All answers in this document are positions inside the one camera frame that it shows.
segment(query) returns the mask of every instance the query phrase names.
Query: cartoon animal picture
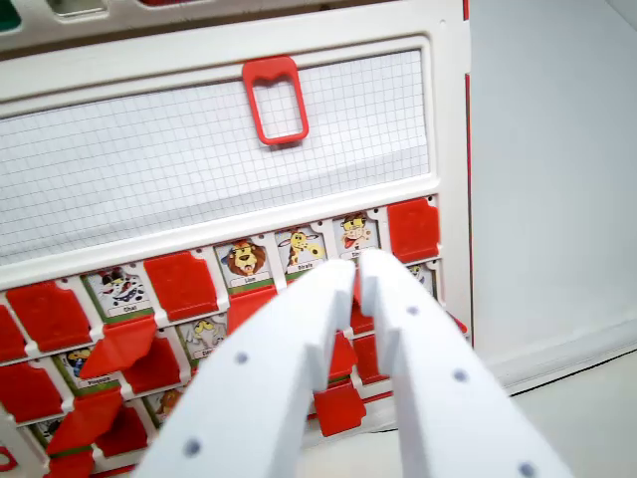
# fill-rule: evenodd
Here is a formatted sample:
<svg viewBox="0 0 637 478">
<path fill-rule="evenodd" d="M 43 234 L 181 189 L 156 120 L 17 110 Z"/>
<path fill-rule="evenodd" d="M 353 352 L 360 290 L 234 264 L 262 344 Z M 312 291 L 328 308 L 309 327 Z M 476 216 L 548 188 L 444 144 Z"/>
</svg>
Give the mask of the cartoon animal picture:
<svg viewBox="0 0 637 478">
<path fill-rule="evenodd" d="M 126 274 L 120 267 L 100 271 L 102 286 L 98 290 L 101 300 L 108 299 L 113 307 L 136 303 L 144 299 L 143 284 L 137 276 Z"/>
<path fill-rule="evenodd" d="M 183 392 L 176 388 L 166 391 L 159 399 L 159 407 L 155 410 L 155 414 L 169 415 L 173 408 L 177 406 L 181 395 L 183 395 Z"/>
<path fill-rule="evenodd" d="M 67 352 L 67 362 L 73 369 L 73 375 L 77 378 L 80 377 L 80 371 L 82 371 L 82 367 L 86 363 L 90 354 L 91 349 L 78 349 L 76 351 Z"/>
<path fill-rule="evenodd" d="M 36 437 L 44 440 L 45 443 L 49 443 L 51 442 L 51 439 L 53 438 L 55 432 L 58 430 L 58 428 L 60 428 L 61 423 L 62 418 L 45 420 L 31 425 L 31 430 L 36 434 Z"/>
<path fill-rule="evenodd" d="M 409 272 L 418 280 L 419 283 L 425 283 L 425 270 L 422 264 L 416 264 L 415 266 L 409 266 Z"/>
<path fill-rule="evenodd" d="M 186 342 L 194 346 L 204 346 L 205 349 L 214 349 L 226 337 L 226 330 L 222 324 L 215 324 L 208 319 L 202 319 L 188 329 Z"/>
<path fill-rule="evenodd" d="M 307 235 L 300 229 L 294 229 L 290 233 L 290 239 L 285 239 L 279 243 L 279 247 L 290 246 L 290 256 L 288 257 L 288 266 L 296 266 L 299 264 L 299 256 L 302 252 L 307 251 L 315 259 L 321 259 L 325 255 L 325 250 L 319 243 L 310 243 L 309 240 L 318 239 L 317 234 Z"/>
<path fill-rule="evenodd" d="M 266 249 L 250 241 L 235 242 L 228 255 L 221 260 L 233 274 L 252 276 L 266 263 Z"/>
<path fill-rule="evenodd" d="M 413 266 L 407 266 L 407 269 L 416 278 L 416 280 L 424 286 L 429 294 L 434 298 L 436 297 L 436 279 L 435 272 L 432 271 L 426 264 L 414 264 Z"/>
<path fill-rule="evenodd" d="M 345 249 L 362 249 L 363 244 L 371 238 L 372 232 L 365 227 L 367 218 L 363 213 L 343 217 L 340 227 L 344 233 L 340 240 Z"/>
</svg>

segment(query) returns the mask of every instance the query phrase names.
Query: grid paper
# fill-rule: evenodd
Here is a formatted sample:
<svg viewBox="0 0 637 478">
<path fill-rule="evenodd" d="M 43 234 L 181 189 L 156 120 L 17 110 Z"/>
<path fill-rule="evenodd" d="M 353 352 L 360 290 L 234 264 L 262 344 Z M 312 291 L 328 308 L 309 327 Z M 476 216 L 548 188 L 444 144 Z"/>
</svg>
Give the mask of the grid paper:
<svg viewBox="0 0 637 478">
<path fill-rule="evenodd" d="M 241 81 L 0 119 L 0 265 L 429 171 L 419 51 L 299 77 L 288 147 L 259 142 Z M 267 134 L 300 129 L 291 85 L 257 95 Z"/>
</svg>

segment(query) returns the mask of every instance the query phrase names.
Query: white wall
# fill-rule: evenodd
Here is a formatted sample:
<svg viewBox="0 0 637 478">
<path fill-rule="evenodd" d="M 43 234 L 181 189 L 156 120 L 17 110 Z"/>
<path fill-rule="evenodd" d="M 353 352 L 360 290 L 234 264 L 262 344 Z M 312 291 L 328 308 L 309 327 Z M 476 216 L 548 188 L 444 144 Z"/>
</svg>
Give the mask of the white wall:
<svg viewBox="0 0 637 478">
<path fill-rule="evenodd" d="M 603 0 L 471 6 L 476 349 L 510 384 L 637 342 L 637 32 Z"/>
<path fill-rule="evenodd" d="M 637 354 L 516 396 L 578 478 L 637 476 Z"/>
</svg>

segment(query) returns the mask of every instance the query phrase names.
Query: red handle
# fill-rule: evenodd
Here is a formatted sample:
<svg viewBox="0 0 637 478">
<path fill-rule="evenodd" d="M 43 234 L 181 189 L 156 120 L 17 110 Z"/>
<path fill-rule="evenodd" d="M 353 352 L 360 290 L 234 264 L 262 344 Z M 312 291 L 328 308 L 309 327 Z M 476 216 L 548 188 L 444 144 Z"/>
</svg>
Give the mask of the red handle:
<svg viewBox="0 0 637 478">
<path fill-rule="evenodd" d="M 4 455 L 7 458 L 7 460 L 9 460 L 8 463 L 5 463 L 5 464 L 0 463 L 0 472 L 11 471 L 16 466 L 18 466 L 18 462 L 13 457 L 13 455 L 9 453 L 9 450 L 7 449 L 6 446 L 0 446 L 0 455 Z"/>
<path fill-rule="evenodd" d="M 255 98 L 254 90 L 255 82 L 258 80 L 273 82 L 281 77 L 288 78 L 295 87 L 295 93 L 297 94 L 297 104 L 299 105 L 299 113 L 301 115 L 301 124 L 303 125 L 303 129 L 301 132 L 289 134 L 287 136 L 266 137 L 263 131 L 263 125 L 261 124 L 259 110 L 257 109 L 257 100 Z M 310 132 L 310 125 L 308 124 L 306 106 L 303 103 L 303 93 L 301 92 L 299 71 L 297 70 L 297 64 L 292 58 L 272 57 L 247 62 L 243 66 L 243 83 L 245 84 L 246 91 L 248 92 L 248 101 L 250 102 L 252 117 L 254 118 L 255 125 L 257 127 L 257 134 L 259 135 L 259 139 L 263 144 L 272 146 L 275 144 L 284 144 L 286 142 L 300 141 L 308 135 L 308 133 Z"/>
</svg>

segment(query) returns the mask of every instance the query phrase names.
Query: character card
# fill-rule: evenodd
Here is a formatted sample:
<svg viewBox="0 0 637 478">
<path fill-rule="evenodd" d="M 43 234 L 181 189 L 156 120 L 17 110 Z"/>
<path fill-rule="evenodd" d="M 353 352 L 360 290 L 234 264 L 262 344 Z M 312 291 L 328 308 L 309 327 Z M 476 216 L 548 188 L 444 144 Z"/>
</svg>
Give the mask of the character card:
<svg viewBox="0 0 637 478">
<path fill-rule="evenodd" d="M 141 399 L 155 427 L 159 428 L 166 421 L 184 391 L 185 387 L 179 386 L 147 395 Z"/>
<path fill-rule="evenodd" d="M 336 249 L 341 259 L 355 259 L 363 249 L 378 248 L 378 225 L 364 212 L 333 219 Z"/>
<path fill-rule="evenodd" d="M 87 362 L 92 350 L 93 347 L 86 347 L 57 354 L 53 357 L 53 363 L 76 396 L 83 396 L 119 386 L 119 382 L 112 374 L 88 378 L 86 380 L 80 378 L 80 371 Z"/>
<path fill-rule="evenodd" d="M 301 226 L 275 235 L 286 279 L 296 279 L 301 273 L 326 260 L 322 234 L 310 226 Z"/>
<path fill-rule="evenodd" d="M 220 316 L 211 316 L 177 326 L 177 335 L 191 365 L 208 357 L 226 338 L 226 325 Z"/>
<path fill-rule="evenodd" d="M 427 263 L 423 262 L 420 264 L 414 264 L 413 266 L 407 266 L 409 272 L 413 274 L 413 276 L 420 282 L 429 294 L 433 296 L 434 299 L 437 299 L 437 291 L 436 291 L 436 271 L 429 269 L 427 267 Z"/>
<path fill-rule="evenodd" d="M 36 437 L 36 440 L 38 440 L 38 443 L 40 443 L 40 445 L 42 445 L 42 447 L 46 449 L 49 443 L 51 443 L 53 435 L 55 435 L 58 428 L 60 428 L 62 420 L 64 420 L 64 416 L 61 416 L 60 418 L 53 418 L 51 420 L 40 421 L 38 423 L 29 425 L 29 429 L 31 430 L 31 433 L 33 433 L 33 435 Z M 66 456 L 89 450 L 92 450 L 92 448 L 90 445 L 87 445 L 60 452 L 56 455 L 52 455 L 52 457 Z"/>
<path fill-rule="evenodd" d="M 241 239 L 215 248 L 230 294 L 273 284 L 266 248 Z"/>
<path fill-rule="evenodd" d="M 127 321 L 152 313 L 145 286 L 139 276 L 121 267 L 104 269 L 83 277 L 93 302 L 107 324 Z"/>
</svg>

